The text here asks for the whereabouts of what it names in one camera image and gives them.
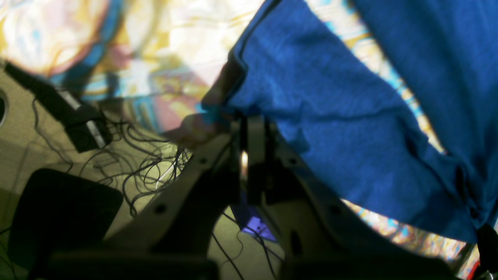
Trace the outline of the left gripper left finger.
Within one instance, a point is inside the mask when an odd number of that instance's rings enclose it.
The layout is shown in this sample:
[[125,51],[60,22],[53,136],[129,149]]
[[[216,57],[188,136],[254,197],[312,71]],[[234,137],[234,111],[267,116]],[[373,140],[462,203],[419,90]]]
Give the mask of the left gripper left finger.
[[109,257],[205,255],[222,211],[240,200],[241,117],[199,147],[180,177],[105,241]]

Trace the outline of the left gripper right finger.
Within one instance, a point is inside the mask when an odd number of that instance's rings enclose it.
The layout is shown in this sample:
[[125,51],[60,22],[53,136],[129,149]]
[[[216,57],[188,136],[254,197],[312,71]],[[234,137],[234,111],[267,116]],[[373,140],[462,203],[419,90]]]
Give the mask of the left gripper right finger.
[[440,260],[391,243],[319,181],[263,117],[246,119],[246,194],[285,251],[285,269],[430,269]]

